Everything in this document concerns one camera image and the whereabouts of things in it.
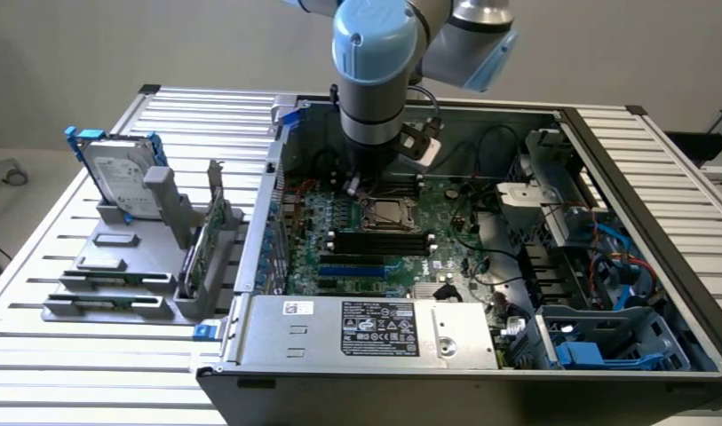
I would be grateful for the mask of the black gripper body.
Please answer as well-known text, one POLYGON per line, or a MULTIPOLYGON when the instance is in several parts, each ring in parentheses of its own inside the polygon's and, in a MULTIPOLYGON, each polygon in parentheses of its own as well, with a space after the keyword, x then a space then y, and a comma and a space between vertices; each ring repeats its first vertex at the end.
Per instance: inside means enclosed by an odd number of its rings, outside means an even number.
POLYGON ((350 177, 345 192, 349 196, 359 196, 373 189, 383 171, 396 160, 398 155, 394 148, 396 142, 366 145, 347 140, 346 147, 349 148, 350 177))

